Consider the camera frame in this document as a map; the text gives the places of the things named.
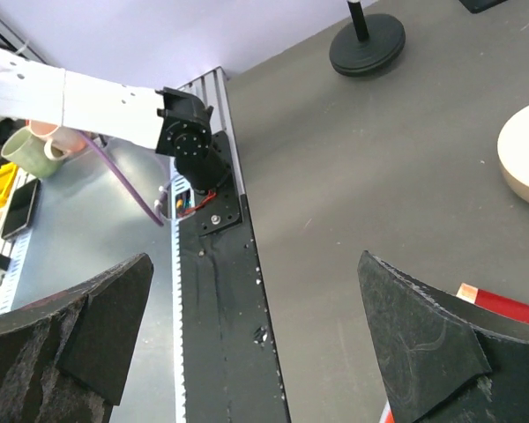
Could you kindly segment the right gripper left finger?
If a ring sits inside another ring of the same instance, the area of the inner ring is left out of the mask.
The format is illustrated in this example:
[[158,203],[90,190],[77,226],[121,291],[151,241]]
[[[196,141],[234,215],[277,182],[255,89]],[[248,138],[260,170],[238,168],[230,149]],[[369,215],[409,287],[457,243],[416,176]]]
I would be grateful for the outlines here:
[[0,315],[0,422],[107,422],[153,278],[145,254]]

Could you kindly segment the black round-base phone holder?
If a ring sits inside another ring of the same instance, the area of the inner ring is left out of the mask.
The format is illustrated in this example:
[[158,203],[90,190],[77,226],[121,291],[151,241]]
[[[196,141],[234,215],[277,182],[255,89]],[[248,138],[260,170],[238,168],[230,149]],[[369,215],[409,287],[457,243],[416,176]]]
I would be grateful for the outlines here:
[[391,14],[365,15],[360,1],[346,2],[352,21],[332,40],[329,60],[339,74],[360,78],[389,66],[403,51],[406,31]]

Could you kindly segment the black wedge phone stand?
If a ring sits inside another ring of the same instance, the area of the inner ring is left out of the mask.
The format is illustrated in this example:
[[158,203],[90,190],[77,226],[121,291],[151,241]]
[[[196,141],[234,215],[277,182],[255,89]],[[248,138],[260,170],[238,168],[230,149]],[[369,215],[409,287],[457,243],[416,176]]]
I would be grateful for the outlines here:
[[478,14],[498,4],[504,3],[506,0],[459,0],[459,2],[472,14]]

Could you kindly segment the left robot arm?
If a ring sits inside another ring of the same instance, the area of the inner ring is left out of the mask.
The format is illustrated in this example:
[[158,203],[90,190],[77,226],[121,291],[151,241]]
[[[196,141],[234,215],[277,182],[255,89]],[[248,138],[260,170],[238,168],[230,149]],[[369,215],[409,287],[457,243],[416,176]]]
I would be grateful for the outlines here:
[[196,95],[118,84],[2,48],[0,117],[117,137],[172,157],[178,173],[199,192],[217,189],[231,173],[214,142],[212,108]]

